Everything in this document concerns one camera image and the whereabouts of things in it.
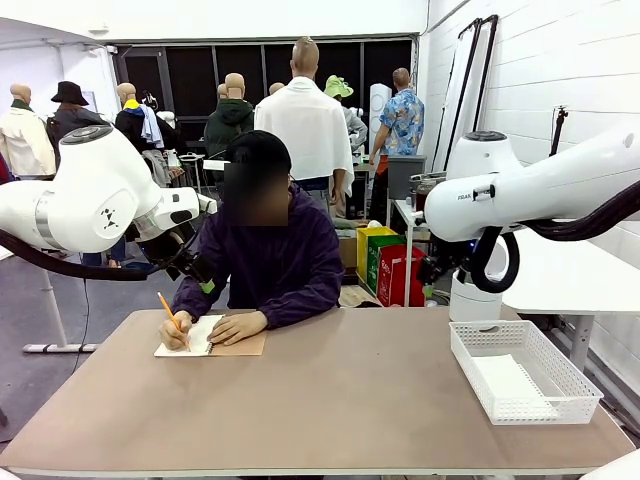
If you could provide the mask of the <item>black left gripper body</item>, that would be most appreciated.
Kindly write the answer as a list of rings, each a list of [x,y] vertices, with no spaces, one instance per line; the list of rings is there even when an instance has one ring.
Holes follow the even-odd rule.
[[[198,283],[208,283],[213,279],[214,269],[202,254],[182,250],[170,259],[167,274],[172,280],[184,275],[195,279]]]

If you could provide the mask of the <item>person's right hand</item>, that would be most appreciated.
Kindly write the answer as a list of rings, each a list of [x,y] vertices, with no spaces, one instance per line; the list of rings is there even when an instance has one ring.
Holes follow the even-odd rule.
[[[189,331],[192,316],[186,311],[178,311],[173,319],[165,320],[159,327],[162,344],[172,351],[189,349]]]

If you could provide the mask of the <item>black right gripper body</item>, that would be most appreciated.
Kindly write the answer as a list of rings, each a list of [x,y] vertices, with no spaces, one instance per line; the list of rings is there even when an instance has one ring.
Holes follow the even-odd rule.
[[[425,255],[420,260],[416,279],[423,286],[433,286],[437,280],[444,276],[452,268],[452,260],[450,256]]]

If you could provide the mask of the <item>person's left hand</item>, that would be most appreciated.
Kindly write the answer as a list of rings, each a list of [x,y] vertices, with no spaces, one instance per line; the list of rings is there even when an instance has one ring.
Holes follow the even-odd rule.
[[[213,327],[207,340],[213,345],[233,345],[265,330],[267,318],[260,311],[225,315]]]

